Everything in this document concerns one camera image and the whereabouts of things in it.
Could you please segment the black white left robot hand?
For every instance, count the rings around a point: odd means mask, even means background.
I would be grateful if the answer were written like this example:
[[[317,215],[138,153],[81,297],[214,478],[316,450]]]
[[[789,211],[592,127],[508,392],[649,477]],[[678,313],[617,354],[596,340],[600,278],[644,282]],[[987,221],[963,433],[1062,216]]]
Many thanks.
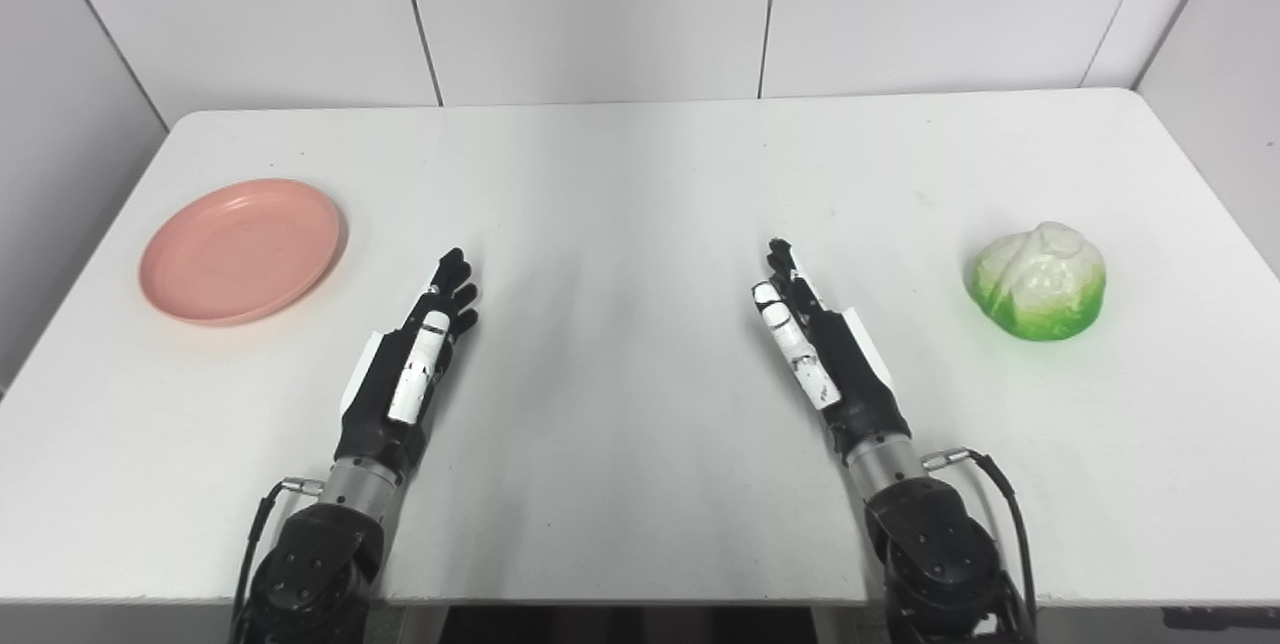
[[[424,419],[458,339],[477,321],[477,286],[462,248],[451,248],[402,324],[374,333],[343,396],[335,460],[360,460],[404,483],[428,446]]]

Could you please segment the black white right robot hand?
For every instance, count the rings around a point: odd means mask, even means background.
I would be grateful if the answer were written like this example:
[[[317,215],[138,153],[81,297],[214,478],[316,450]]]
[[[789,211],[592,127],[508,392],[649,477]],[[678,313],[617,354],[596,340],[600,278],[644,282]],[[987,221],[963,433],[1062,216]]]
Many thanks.
[[[864,332],[850,324],[851,310],[823,303],[787,239],[769,239],[771,275],[751,297],[783,361],[831,434],[844,465],[869,447],[909,438],[910,428],[893,396],[891,378]]]

